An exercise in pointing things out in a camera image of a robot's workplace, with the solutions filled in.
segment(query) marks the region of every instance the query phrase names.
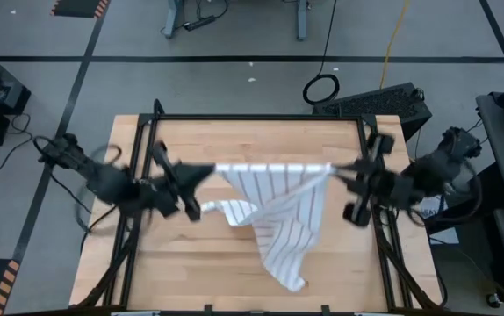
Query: yellow cable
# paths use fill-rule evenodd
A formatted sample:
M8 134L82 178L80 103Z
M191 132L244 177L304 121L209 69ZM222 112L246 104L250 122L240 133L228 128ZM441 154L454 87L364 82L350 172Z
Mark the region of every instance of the yellow cable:
M410 0L404 0L404 6L402 7L402 12L400 13L399 20L396 22L396 27L394 28L394 32L392 33L392 37L391 37L391 41L389 42L389 46L386 48L385 64L383 65L383 75L381 76L381 84L378 87L379 89L383 89L383 86L385 85L386 70L389 67L389 55L391 54L391 46L392 46L392 43L394 42L394 37L396 36L396 33L400 29L400 24L402 23L402 19L404 18L404 13L407 11L408 5L410 5Z

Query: white striped towel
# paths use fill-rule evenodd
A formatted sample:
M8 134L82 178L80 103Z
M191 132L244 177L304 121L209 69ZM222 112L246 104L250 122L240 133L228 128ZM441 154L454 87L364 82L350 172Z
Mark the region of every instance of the white striped towel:
M330 164L218 164L216 172L247 199L213 201L230 226L252 225L263 266L289 291L299 291L305 253L317 244Z

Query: wooden tabletop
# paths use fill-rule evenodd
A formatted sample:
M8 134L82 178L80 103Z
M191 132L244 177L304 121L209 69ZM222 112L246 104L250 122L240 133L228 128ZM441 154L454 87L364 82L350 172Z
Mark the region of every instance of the wooden tabletop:
M131 159L137 119L115 118L110 143L123 148L118 164ZM408 156L398 117L378 117L378 128L397 139L385 158L387 168L402 170ZM166 142L172 161L347 163L360 155L356 123L350 121L165 120L156 138ZM148 131L143 134L140 165L147 139ZM106 159L114 155L111 150ZM151 175L159 173L153 164ZM386 312L373 228L358 228L342 219L345 203L356 198L342 183L330 179L328 196L320 242L306 255L300 271L307 285L297 293L286 290L263 268L251 227L230 227L221 212L208 213L198 223L191 223L183 212L170 219L155 212L153 220L144 219L141 226L129 309L188 311L212 304L217 311L318 312L321 305L330 305L333 312ZM198 188L197 198L204 203L242 197L219 176L211 176ZM108 208L96 201L91 220ZM82 300L107 269L118 218L115 212L87 238L71 304ZM408 270L439 303L425 230L405 213L399 216L398 228ZM396 304L402 305L398 278L390 267ZM123 270L115 302L122 279Z

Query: black stand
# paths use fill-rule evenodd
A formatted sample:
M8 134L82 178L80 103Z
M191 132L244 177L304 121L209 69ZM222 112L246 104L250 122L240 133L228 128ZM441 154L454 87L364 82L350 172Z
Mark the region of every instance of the black stand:
M364 132L365 124L371 126L371 130L377 132L377 122L374 116L349 116L344 117L340 113L337 116L317 116L317 115L167 115L164 114L162 107L158 101L155 102L155 114L141 114L135 132L135 139L133 142L133 153L130 161L131 177L134 178L137 161L140 153L140 145L143 134L143 129L146 124L150 124L149 137L147 148L151 148L155 143L156 128L159 120L350 120L357 123L357 131L359 134L360 146L362 155L368 156L366 135ZM150 171L152 153L147 150L143 162L142 178L147 178ZM400 237L398 228L393 215L388 212L388 224L392 243L389 243L385 236L384 225L380 221L380 210L378 207L371 208L373 225L375 229L378 247L378 258L380 262L381 273L383 277L383 285L385 291L385 298L387 310L390 313L403 314L410 316L417 315L467 315L467 316L481 316L478 314L460 313L460 312L446 312L441 310L431 302L429 298L423 293L416 281L410 276L407 269L404 267L402 258L402 249L400 246ZM28 315L110 315L111 312L125 312L127 302L129 299L131 281L133 276L134 261L136 258L137 244L139 240L140 222L142 212L138 212L133 221L133 228L126 238L126 217L121 215L119 217L118 230L112 252L112 264L110 268L104 273L102 279L98 282L97 286L90 292L90 295L80 302L78 305L71 306L68 310L28 313ZM119 305L111 305L113 290L115 288L115 276L121 266L122 262L126 261L126 272L120 293ZM404 307L397 307L394 302L393 287L391 282L391 273L389 270L389 260L399 272L399 284L401 288L402 301ZM428 309L413 309L411 301L411 293L414 295L423 308ZM104 301L102 306L95 306L104 293ZM145 315L302 315L302 316L330 316L330 315L344 315L354 316L357 312L330 312L330 306L322 305L320 312L214 312L212 305L205 305L203 311L159 311L147 312Z

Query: table leg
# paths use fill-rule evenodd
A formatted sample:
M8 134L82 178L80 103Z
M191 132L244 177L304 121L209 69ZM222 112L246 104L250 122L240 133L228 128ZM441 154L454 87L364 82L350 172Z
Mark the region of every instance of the table leg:
M176 28L176 21L178 18L178 9L182 8L183 0L168 0L168 16L166 17L166 25L164 26L164 36L171 39L174 35Z
M297 1L297 40L306 39L306 7L307 0Z

